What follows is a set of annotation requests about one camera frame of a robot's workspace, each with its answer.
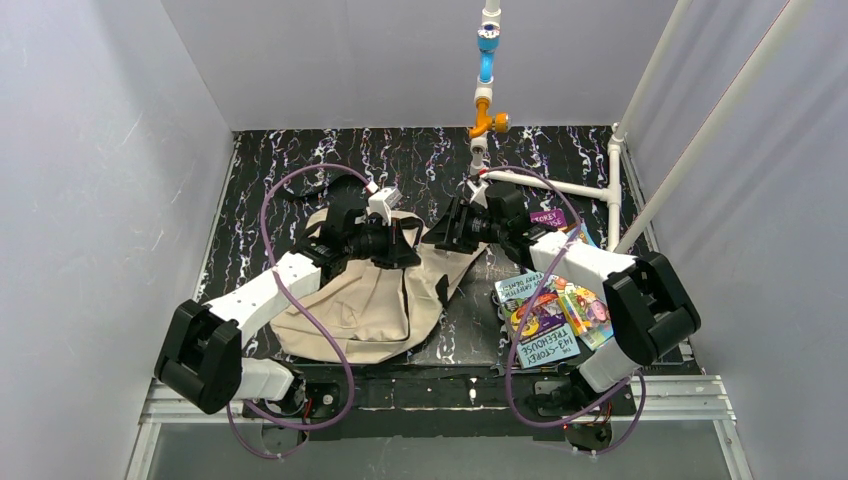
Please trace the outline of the beige canvas backpack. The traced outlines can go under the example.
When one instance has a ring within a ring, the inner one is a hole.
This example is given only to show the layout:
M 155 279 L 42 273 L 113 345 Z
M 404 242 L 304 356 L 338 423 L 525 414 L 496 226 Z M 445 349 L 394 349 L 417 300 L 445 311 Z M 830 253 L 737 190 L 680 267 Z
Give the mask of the beige canvas backpack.
M 377 364 L 430 335 L 473 262 L 485 251 L 418 247 L 421 264 L 384 270 L 353 260 L 345 271 L 300 303 L 325 327 L 352 364 Z

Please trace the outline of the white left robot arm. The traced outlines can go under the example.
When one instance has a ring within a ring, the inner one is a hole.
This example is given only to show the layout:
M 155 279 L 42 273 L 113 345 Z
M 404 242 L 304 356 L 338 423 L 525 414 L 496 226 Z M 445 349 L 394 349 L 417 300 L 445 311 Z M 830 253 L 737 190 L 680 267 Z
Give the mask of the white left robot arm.
M 244 341 L 353 260 L 388 270 L 419 265 L 416 247 L 423 229 L 422 220 L 384 208 L 329 207 L 270 269 L 205 304 L 188 299 L 178 305 L 155 378 L 206 414 L 233 400 L 283 400 L 294 374 L 276 361 L 243 357 Z

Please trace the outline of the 143-storey treehouse book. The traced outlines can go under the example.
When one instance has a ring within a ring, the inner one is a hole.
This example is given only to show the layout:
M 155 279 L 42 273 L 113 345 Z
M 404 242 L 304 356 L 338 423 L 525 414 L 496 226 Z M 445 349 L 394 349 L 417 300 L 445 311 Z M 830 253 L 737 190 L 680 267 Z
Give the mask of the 143-storey treehouse book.
M 494 302 L 499 317 L 514 338 L 522 318 L 530 311 L 521 332 L 516 357 L 522 369 L 540 367 L 580 355 L 579 343 L 561 308 L 556 275 L 550 275 L 538 298 L 529 302 L 542 279 L 542 272 L 528 272 L 494 283 Z

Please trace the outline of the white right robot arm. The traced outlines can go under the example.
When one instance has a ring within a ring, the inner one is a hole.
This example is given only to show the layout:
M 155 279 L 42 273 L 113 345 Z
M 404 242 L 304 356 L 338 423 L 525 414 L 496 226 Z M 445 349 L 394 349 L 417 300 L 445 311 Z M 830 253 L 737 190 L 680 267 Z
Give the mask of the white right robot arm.
M 485 205 L 452 199 L 423 242 L 460 253 L 495 243 L 513 262 L 596 294 L 611 314 L 614 337 L 570 375 L 572 387 L 587 397 L 598 397 L 653 364 L 700 328 L 700 315 L 664 255 L 637 257 L 570 239 L 534 222 L 512 184 L 489 186 L 484 197 Z

